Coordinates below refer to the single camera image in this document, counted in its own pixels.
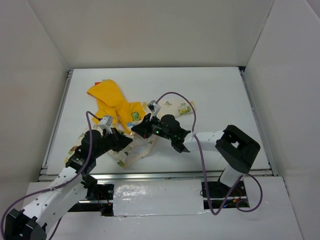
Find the yellow hooded dinosaur print jacket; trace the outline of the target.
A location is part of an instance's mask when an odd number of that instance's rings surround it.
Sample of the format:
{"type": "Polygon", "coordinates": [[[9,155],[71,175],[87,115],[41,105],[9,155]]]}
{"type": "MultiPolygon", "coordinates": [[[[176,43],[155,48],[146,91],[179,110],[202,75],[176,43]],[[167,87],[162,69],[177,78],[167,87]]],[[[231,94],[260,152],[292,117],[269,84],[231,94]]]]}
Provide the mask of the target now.
{"type": "MultiPolygon", "coordinates": [[[[131,128],[139,124],[145,115],[151,113],[147,107],[148,103],[139,101],[128,102],[119,86],[111,79],[96,82],[95,86],[89,88],[87,93],[96,99],[98,111],[95,115],[98,118],[107,115],[113,117],[111,126],[116,127],[116,129],[126,137],[133,139],[133,141],[121,151],[108,151],[108,154],[117,164],[124,169],[129,168],[131,164],[147,156],[158,137],[152,135],[148,139],[143,139],[141,136],[132,132],[131,128]]],[[[183,99],[169,99],[167,101],[162,99],[158,104],[161,106],[156,115],[159,119],[167,114],[173,115],[175,118],[193,114],[192,107],[183,99]]],[[[65,162],[75,153],[76,147],[80,146],[81,140],[88,130],[89,128],[87,127],[79,136],[75,142],[75,146],[69,150],[65,162]]]]}

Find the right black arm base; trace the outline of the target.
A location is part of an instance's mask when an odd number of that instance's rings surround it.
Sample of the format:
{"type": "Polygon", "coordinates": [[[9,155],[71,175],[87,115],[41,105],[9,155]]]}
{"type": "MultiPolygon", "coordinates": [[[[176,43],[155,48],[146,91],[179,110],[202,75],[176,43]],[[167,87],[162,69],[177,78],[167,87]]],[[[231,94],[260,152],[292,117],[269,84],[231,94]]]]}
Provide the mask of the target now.
{"type": "MultiPolygon", "coordinates": [[[[223,185],[219,181],[209,181],[208,182],[208,192],[209,196],[212,200],[215,199],[224,199],[227,196],[230,188],[223,185]]],[[[232,190],[232,192],[228,195],[229,200],[233,199],[242,199],[247,196],[246,188],[244,185],[244,181],[240,180],[236,187],[232,190]]]]}

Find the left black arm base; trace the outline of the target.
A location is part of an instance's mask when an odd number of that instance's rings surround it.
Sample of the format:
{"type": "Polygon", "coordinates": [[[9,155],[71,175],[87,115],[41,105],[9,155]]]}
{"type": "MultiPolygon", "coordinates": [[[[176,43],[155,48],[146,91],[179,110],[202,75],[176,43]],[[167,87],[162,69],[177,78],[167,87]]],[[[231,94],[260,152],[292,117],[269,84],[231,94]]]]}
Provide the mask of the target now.
{"type": "Polygon", "coordinates": [[[114,184],[98,184],[98,180],[87,175],[81,182],[86,189],[85,199],[96,205],[102,216],[111,217],[113,212],[114,184]]]}

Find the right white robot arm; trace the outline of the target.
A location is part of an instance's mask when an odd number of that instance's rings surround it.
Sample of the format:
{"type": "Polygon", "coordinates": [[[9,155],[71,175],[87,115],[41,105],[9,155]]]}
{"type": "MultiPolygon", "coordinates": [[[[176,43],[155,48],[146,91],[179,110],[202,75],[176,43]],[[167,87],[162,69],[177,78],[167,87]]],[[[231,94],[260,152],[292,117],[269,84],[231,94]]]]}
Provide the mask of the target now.
{"type": "Polygon", "coordinates": [[[250,172],[261,149],[257,141],[235,125],[228,125],[226,129],[216,132],[193,134],[183,129],[172,114],[160,119],[148,114],[131,130],[144,139],[152,135],[167,139],[179,153],[200,149],[220,153],[227,162],[217,184],[218,192],[223,196],[230,195],[235,190],[237,180],[250,172]]]}

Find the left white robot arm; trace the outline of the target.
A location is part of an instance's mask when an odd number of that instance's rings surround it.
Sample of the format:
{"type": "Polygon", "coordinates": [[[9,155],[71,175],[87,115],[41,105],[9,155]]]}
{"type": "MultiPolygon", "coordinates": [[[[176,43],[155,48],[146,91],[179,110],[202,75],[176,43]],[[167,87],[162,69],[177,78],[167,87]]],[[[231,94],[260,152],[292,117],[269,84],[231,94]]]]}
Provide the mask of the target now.
{"type": "Polygon", "coordinates": [[[97,180],[90,175],[96,160],[109,151],[119,152],[132,138],[117,131],[88,130],[48,188],[23,196],[35,199],[21,210],[12,205],[1,219],[1,235],[5,240],[45,240],[52,227],[78,201],[91,200],[98,194],[97,180]]]}

